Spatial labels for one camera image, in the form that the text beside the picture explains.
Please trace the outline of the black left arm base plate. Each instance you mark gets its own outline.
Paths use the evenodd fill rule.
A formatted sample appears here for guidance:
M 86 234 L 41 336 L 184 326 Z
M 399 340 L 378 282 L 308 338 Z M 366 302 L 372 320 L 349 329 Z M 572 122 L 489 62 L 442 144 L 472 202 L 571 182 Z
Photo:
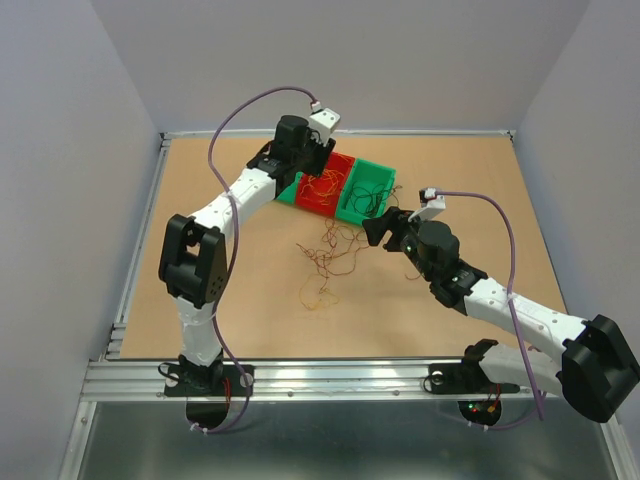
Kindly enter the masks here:
M 170 398 L 223 398 L 247 393 L 245 379 L 253 376 L 254 368 L 244 365 L 245 377 L 233 364 L 217 363 L 212 367 L 162 362 L 158 373 L 164 378 L 164 395 Z

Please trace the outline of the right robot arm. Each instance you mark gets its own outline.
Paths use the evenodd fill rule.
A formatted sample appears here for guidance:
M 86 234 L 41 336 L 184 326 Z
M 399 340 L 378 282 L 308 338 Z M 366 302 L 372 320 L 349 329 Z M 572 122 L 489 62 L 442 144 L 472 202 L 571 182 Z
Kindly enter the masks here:
M 563 397 L 585 418 L 607 422 L 639 383 L 639 363 L 618 324 L 604 315 L 575 317 L 515 294 L 463 261 L 448 225 L 389 208 L 362 223 L 370 245 L 400 252 L 446 308 L 508 331 L 533 352 L 480 341 L 465 352 L 463 384 L 530 385 Z

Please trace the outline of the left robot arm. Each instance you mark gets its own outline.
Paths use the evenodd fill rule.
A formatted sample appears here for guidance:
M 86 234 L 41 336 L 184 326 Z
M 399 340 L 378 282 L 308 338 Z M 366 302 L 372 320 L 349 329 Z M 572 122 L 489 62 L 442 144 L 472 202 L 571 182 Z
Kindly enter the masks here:
M 168 396 L 209 396 L 223 391 L 224 348 L 216 310 L 231 276 L 227 244 L 243 222 L 275 200 L 298 173 L 319 176 L 335 146 L 340 116 L 323 108 L 308 118 L 284 115 L 273 139 L 212 202 L 167 223 L 159 278 L 178 308 L 182 351 L 160 365 Z

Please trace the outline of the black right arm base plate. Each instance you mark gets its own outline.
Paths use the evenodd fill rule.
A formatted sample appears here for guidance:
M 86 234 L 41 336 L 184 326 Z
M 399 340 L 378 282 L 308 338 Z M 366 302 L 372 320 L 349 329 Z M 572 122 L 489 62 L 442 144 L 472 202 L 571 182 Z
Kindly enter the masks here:
M 488 379 L 479 366 L 462 362 L 430 364 L 422 388 L 435 395 L 519 393 L 515 384 L 497 384 Z

